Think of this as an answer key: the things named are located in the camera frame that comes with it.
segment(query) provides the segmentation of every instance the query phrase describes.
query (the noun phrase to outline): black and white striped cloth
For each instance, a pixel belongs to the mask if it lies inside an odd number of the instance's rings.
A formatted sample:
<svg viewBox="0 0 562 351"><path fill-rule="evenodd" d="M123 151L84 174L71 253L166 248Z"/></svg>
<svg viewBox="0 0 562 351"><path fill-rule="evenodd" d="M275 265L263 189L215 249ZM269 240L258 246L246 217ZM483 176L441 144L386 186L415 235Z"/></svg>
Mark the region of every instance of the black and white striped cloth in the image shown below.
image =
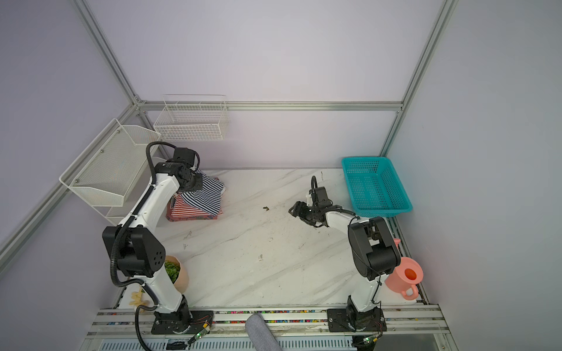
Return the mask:
<svg viewBox="0 0 562 351"><path fill-rule="evenodd" d="M200 170L197 170L196 173L203 175L203 189L179 194L186 204L216 216L220 211L220 198L225 189L224 184L208 177Z"/></svg>

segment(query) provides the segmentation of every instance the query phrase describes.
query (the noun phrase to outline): pink watering can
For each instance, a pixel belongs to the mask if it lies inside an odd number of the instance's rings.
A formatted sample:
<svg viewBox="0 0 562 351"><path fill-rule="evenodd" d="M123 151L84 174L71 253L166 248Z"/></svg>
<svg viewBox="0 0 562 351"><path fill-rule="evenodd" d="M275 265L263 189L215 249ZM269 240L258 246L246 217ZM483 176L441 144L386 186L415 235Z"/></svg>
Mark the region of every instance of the pink watering can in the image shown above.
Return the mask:
<svg viewBox="0 0 562 351"><path fill-rule="evenodd" d="M400 239L394 239L396 246L400 243ZM419 296L416 284L423 279L423 270L420 265L409 257L401 257L400 265L394 268L392 274L384 281L386 286L395 293L401 293L406 300L415 300ZM412 294L407 295L406 292L412 289Z"/></svg>

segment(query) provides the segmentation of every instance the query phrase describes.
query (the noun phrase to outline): white wall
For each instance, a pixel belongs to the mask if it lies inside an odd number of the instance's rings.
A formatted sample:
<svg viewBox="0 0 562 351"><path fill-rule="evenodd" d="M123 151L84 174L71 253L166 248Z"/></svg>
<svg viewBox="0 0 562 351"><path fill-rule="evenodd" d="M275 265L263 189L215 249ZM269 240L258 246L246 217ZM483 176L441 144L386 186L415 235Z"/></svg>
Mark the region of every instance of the white wall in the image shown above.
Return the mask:
<svg viewBox="0 0 562 351"><path fill-rule="evenodd" d="M559 350L562 2L460 1L389 156L461 350Z"/></svg>
<svg viewBox="0 0 562 351"><path fill-rule="evenodd" d="M159 112L149 112L155 121ZM201 169L341 168L342 157L376 156L392 111L233 111L225 140L174 142L201 156Z"/></svg>
<svg viewBox="0 0 562 351"><path fill-rule="evenodd" d="M137 93L401 101L442 0L90 0Z"/></svg>
<svg viewBox="0 0 562 351"><path fill-rule="evenodd" d="M0 2L0 243L128 105L67 0ZM116 294L107 225L74 195L0 280L0 348L77 350Z"/></svg>

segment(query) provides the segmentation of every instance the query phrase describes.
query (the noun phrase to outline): stack of cloth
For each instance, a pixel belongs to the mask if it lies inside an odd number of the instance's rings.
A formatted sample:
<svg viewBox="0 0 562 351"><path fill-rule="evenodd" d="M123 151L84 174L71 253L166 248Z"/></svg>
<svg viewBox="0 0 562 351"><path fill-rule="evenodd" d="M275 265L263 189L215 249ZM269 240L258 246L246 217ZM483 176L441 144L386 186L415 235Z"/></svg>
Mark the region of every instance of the stack of cloth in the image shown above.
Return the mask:
<svg viewBox="0 0 562 351"><path fill-rule="evenodd" d="M203 175L203 189L174 194L167 206L166 218L170 222L190 220L215 220L222 215L220 201L225 186L218 178Z"/></svg>

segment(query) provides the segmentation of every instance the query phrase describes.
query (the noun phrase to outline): striped cloth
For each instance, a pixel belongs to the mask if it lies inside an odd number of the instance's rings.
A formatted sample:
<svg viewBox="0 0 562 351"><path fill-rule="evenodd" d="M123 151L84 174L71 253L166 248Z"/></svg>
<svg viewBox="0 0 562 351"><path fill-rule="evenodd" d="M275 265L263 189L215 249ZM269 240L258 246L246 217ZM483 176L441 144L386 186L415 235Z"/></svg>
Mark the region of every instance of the striped cloth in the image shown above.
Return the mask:
<svg viewBox="0 0 562 351"><path fill-rule="evenodd" d="M202 211L198 208L190 206L183 201L183 198L179 195L174 195L171 199L171 215L172 217L207 217L211 216L209 213ZM217 215L222 215L223 212L219 210Z"/></svg>
<svg viewBox="0 0 562 351"><path fill-rule="evenodd" d="M200 170L197 170L196 173L203 175L203 189L194 192L182 192L179 195L187 205L216 216L220 212L220 198L225 190L224 184L207 176Z"/></svg>

